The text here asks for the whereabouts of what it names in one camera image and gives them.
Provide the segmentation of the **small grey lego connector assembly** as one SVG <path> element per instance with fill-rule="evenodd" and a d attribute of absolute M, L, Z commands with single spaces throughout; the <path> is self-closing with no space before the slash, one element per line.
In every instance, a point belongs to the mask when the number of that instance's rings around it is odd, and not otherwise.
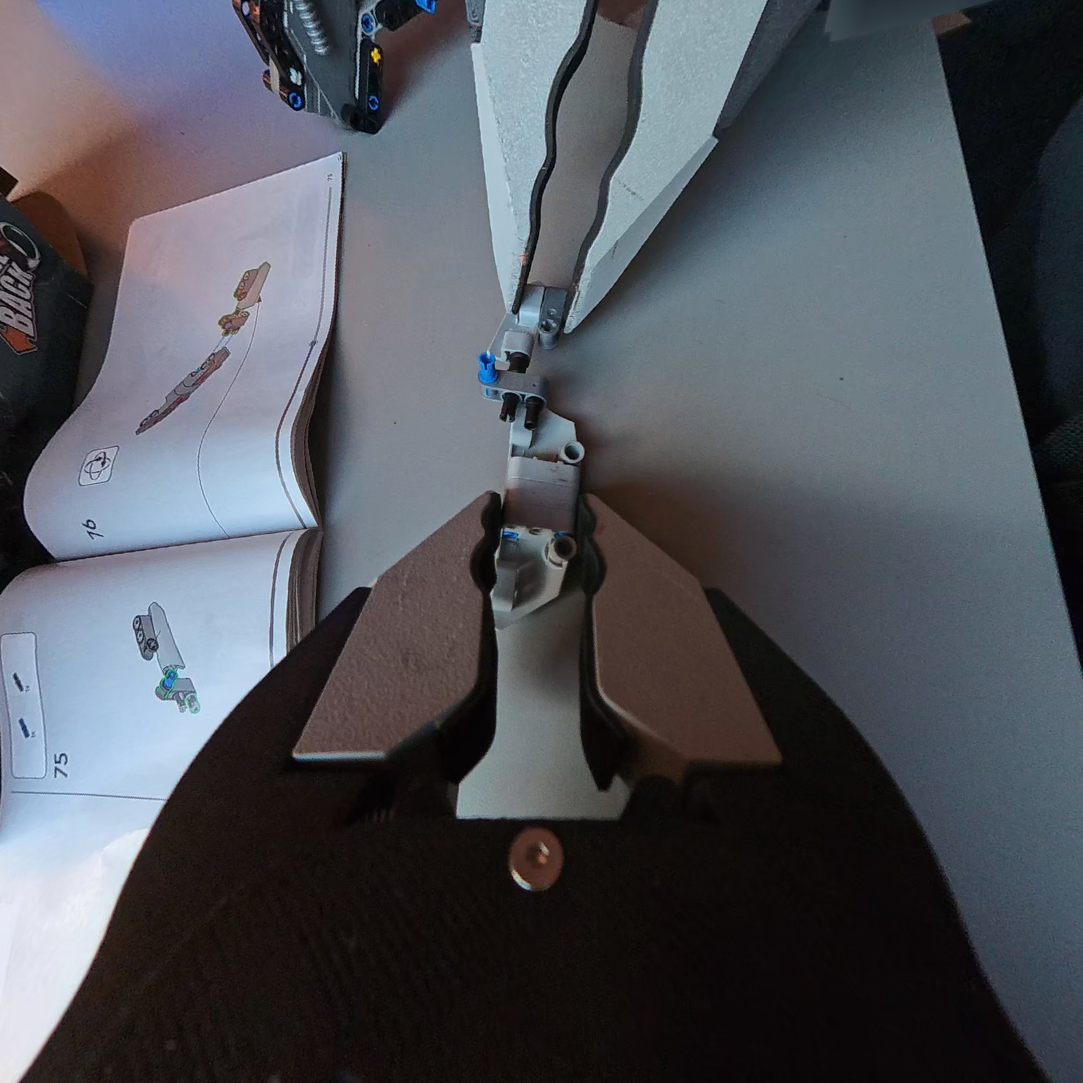
<path fill-rule="evenodd" d="M 531 376 L 534 349 L 554 349 L 562 335 L 567 291 L 529 283 L 519 311 L 500 325 L 491 349 L 478 357 L 482 396 L 501 405 L 505 422 L 534 434 L 550 404 L 550 381 Z"/>

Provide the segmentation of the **lego instruction booklet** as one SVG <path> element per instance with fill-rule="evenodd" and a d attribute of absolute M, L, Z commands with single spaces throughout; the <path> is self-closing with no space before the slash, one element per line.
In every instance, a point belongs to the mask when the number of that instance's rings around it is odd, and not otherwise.
<path fill-rule="evenodd" d="M 2 964 L 315 624 L 343 200 L 334 152 L 133 224 L 101 373 L 24 500 L 53 563 L 2 589 Z"/>

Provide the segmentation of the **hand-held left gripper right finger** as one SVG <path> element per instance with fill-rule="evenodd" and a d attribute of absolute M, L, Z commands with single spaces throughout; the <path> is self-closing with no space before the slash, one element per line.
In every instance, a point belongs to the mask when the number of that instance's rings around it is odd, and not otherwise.
<path fill-rule="evenodd" d="M 596 495 L 579 501 L 579 741 L 600 792 L 774 773 L 782 753 L 702 583 Z"/>

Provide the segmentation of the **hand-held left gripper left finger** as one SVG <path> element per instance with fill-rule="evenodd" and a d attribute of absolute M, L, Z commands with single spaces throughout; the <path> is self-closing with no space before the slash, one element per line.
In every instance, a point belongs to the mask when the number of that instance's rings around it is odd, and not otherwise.
<path fill-rule="evenodd" d="M 497 731 L 493 553 L 482 495 L 372 586 L 295 760 L 463 783 Z"/>

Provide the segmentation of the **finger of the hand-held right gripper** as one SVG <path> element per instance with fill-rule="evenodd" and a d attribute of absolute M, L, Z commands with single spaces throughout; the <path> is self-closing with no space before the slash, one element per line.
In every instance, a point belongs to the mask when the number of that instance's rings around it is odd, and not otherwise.
<path fill-rule="evenodd" d="M 519 315 L 558 164 L 558 111 L 596 25 L 592 0 L 469 4 L 493 264 Z"/>
<path fill-rule="evenodd" d="M 816 0 L 645 4 L 625 129 L 574 264 L 567 331 L 611 293 L 816 9 Z"/>

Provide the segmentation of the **grey lego panel assembly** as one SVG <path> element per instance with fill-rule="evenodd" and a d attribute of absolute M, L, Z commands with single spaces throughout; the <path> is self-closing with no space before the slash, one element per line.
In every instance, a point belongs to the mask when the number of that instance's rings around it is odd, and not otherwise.
<path fill-rule="evenodd" d="M 572 421 L 536 397 L 516 410 L 508 436 L 505 526 L 493 559 L 497 630 L 562 595 L 577 558 L 577 500 L 586 447 Z"/>

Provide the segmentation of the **lego monster truck box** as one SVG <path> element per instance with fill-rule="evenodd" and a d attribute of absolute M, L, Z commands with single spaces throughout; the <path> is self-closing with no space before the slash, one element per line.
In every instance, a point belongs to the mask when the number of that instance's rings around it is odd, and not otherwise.
<path fill-rule="evenodd" d="M 75 414 L 90 301 L 82 243 L 47 192 L 0 200 L 0 586 L 49 563 L 24 515 L 37 459 Z"/>

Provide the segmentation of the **dark lego truck chassis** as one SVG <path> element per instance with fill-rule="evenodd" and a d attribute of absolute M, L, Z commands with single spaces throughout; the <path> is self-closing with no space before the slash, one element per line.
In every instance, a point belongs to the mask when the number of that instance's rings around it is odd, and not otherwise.
<path fill-rule="evenodd" d="M 379 34 L 405 29 L 434 0 L 234 0 L 263 61 L 263 87 L 297 115 L 316 115 L 360 134 L 386 125 Z"/>

